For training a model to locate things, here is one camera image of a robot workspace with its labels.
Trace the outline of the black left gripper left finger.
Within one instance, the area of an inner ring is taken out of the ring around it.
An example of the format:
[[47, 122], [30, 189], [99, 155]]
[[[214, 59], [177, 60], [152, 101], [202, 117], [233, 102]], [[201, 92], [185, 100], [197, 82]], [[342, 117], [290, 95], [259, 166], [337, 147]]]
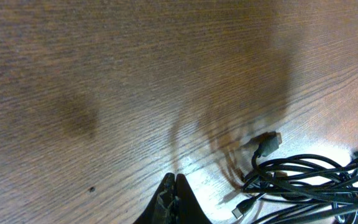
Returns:
[[134, 224], [174, 224], [177, 222], [175, 174], [167, 173], [152, 199]]

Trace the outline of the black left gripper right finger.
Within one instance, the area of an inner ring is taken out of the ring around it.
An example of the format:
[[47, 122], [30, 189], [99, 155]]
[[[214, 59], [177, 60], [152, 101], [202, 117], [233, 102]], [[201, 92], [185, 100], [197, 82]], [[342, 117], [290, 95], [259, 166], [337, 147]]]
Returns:
[[181, 224], [211, 224], [204, 214], [184, 174], [176, 177], [177, 217]]

